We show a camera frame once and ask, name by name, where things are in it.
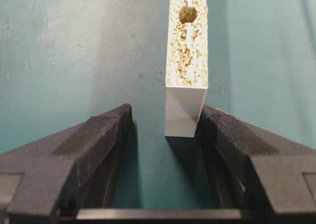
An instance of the textured surface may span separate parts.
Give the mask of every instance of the textured surface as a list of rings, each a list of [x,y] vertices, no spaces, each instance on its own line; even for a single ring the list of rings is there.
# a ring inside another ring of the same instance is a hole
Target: textured surface
[[[208,2],[205,104],[315,148],[315,0]],[[199,149],[163,136],[168,3],[0,0],[0,151],[130,102],[116,206],[211,206]]]

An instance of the teal background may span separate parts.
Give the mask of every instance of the teal background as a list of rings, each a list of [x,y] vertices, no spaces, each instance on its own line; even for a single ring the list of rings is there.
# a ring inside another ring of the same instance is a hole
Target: teal background
[[[208,0],[205,103],[316,148],[316,0]],[[117,208],[210,208],[195,141],[163,135],[169,0],[0,0],[0,152],[125,102]]]

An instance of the teal wall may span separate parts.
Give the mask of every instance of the teal wall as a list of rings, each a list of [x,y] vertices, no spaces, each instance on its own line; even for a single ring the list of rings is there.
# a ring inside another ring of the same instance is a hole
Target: teal wall
[[[316,0],[208,0],[205,103],[316,148]],[[163,135],[169,0],[0,0],[0,152],[130,102],[116,207],[209,208],[201,152]]]

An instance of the black clamp jaw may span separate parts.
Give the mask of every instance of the black clamp jaw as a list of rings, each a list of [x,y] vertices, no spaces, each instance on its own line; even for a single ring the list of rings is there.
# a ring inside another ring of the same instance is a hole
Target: black clamp jaw
[[[316,151],[208,106],[196,138],[210,210],[111,209],[131,107],[0,155],[0,224],[315,223]]]
[[[216,208],[315,223],[316,151],[204,106],[198,136]]]

